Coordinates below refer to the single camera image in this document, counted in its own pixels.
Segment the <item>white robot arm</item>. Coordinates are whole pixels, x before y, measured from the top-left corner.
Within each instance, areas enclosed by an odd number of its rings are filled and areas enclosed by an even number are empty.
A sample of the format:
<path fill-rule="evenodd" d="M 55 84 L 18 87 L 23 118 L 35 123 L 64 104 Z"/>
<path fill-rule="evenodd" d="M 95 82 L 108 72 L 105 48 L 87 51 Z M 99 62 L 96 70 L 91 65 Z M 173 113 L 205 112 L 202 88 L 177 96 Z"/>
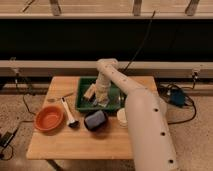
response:
<path fill-rule="evenodd" d="M 127 95 L 125 114 L 136 171 L 179 171 L 168 124 L 162 114 L 160 97 L 145 85 L 117 70 L 116 59 L 100 59 L 99 86 L 113 82 Z"/>

